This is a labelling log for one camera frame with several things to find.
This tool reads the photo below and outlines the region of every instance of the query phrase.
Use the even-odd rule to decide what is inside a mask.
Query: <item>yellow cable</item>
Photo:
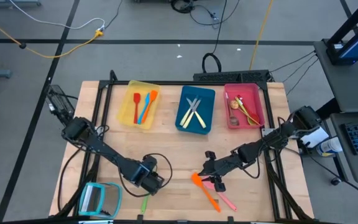
[[[13,42],[17,43],[18,45],[22,45],[19,41],[17,41],[15,38],[11,37],[7,32],[5,32],[3,29],[0,28],[0,31],[5,35],[7,36],[8,38],[10,38]],[[35,50],[32,50],[31,48],[29,47],[26,47],[25,49],[31,51],[32,53],[36,54],[36,55],[39,55],[41,57],[44,57],[44,58],[59,58],[59,57],[62,57],[62,56],[66,56],[70,53],[72,53],[73,51],[75,51],[76,49],[82,47],[82,46],[85,46],[87,45],[88,43],[94,41],[96,38],[100,37],[103,35],[103,32],[101,32],[100,30],[97,30],[95,35],[92,37],[92,39],[88,40],[87,42],[85,42],[84,44],[80,44],[74,48],[72,48],[71,50],[69,50],[68,52],[64,53],[64,54],[61,54],[61,55],[56,55],[56,56],[47,56],[47,55],[43,55],[41,53],[38,53],[37,51]]]
[[[255,44],[255,47],[254,47],[254,52],[252,53],[251,63],[249,64],[249,70],[251,70],[251,68],[252,68],[252,64],[254,62],[254,58],[255,58],[255,55],[256,55],[256,49],[258,48],[259,41],[262,38],[262,34],[264,32],[267,17],[269,16],[270,10],[272,8],[272,4],[273,4],[273,0],[270,0],[270,3],[268,4],[268,8],[267,8],[267,11],[266,11],[266,14],[265,14],[265,19],[264,19],[264,21],[262,23],[262,27],[260,28],[258,39],[256,40],[256,44]]]

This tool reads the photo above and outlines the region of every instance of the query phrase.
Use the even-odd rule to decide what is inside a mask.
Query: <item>desk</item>
[[[358,112],[358,62],[334,66],[323,41],[315,42],[314,49],[335,96],[317,111],[321,119],[328,118],[331,113]]]
[[[331,121],[335,128],[335,132],[338,136],[339,141],[345,154],[347,163],[351,169],[353,178],[358,182],[358,155],[354,155],[351,149],[351,146],[347,143],[346,135],[341,129],[342,124],[346,123],[358,123],[358,113],[341,113],[341,114],[332,114]]]
[[[191,182],[191,174],[202,169],[206,160],[205,151],[212,150],[217,157],[223,157],[229,155],[231,149],[245,142],[256,141],[261,137],[258,129],[228,129],[225,120],[223,86],[203,87],[216,91],[213,128],[206,136],[179,132],[174,125],[182,86],[162,86],[161,99],[154,123],[152,128],[147,131],[119,124],[116,115],[125,95],[126,85],[114,85],[112,88],[107,120],[110,130],[105,134],[104,141],[123,156],[134,159],[142,159],[143,155],[151,152],[162,153],[169,158],[173,166],[171,182],[149,199],[144,219],[223,221],[227,220],[228,216],[233,216],[235,221],[274,221],[263,157],[260,158],[261,174],[259,179],[251,179],[241,170],[234,170],[224,177],[227,188],[226,195],[237,206],[238,212],[232,211],[224,202],[220,201],[214,192],[211,192],[222,208],[221,213],[216,212],[201,189]],[[77,102],[76,116],[91,119],[97,88],[98,82],[83,82]],[[268,83],[268,92],[274,118],[276,119],[277,116],[287,118],[290,112],[283,84]],[[260,91],[260,98],[262,106],[265,108],[262,91]],[[103,106],[101,105],[101,107],[98,121],[102,116]],[[291,141],[288,147],[296,149],[296,142]],[[75,151],[75,147],[67,145],[62,167]],[[156,159],[158,160],[158,173],[162,177],[169,177],[170,171],[167,163],[162,158],[156,157]],[[82,162],[83,153],[81,152],[67,167],[63,177],[62,205],[68,201],[78,187]],[[288,191],[306,214],[313,217],[300,157],[294,153],[283,151],[282,162]],[[255,174],[257,166],[249,167],[249,172]],[[111,181],[119,184],[118,175],[117,167],[105,158],[101,158],[98,182]],[[129,190],[135,194],[144,193],[143,189],[138,189],[128,182],[126,184]],[[57,190],[58,186],[50,207],[51,215],[57,213]],[[282,202],[281,194],[278,195],[279,201]],[[121,209],[116,219],[136,219],[140,213],[142,201],[142,198],[134,198],[124,191]],[[285,216],[283,207],[280,207],[280,213],[281,217]]]

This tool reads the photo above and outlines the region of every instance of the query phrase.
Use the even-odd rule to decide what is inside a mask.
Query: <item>pink knife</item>
[[[210,181],[205,181],[203,180],[203,184],[207,189],[210,190],[214,190],[215,191],[215,187],[214,184],[211,183]],[[222,198],[222,200],[231,208],[233,209],[235,212],[237,211],[237,207],[231,203],[231,201],[226,197],[226,195],[223,192],[217,192],[217,194]]]

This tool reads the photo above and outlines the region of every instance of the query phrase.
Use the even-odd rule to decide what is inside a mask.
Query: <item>orange knife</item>
[[[147,114],[149,113],[150,106],[153,103],[153,101],[156,99],[157,95],[158,95],[157,91],[155,91],[155,90],[151,91],[151,93],[150,93],[150,103],[149,103],[149,105],[147,105],[146,112],[144,113],[143,118],[142,118],[142,123],[144,123],[144,121],[146,120]]]

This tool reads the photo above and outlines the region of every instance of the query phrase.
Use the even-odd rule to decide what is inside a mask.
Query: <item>blue bin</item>
[[[197,112],[205,122],[206,128],[203,128],[200,125],[196,115],[194,115],[188,125],[187,128],[183,128],[180,126],[180,121],[183,116],[188,111],[190,104],[186,100],[189,98],[191,101],[195,99],[195,97],[201,98],[201,102],[197,107]],[[212,127],[212,115],[214,111],[214,103],[215,103],[215,91],[207,88],[198,88],[193,86],[184,86],[181,90],[180,102],[177,114],[177,120],[175,121],[175,126],[179,131],[186,131],[190,133],[197,134],[208,134],[211,131]]]

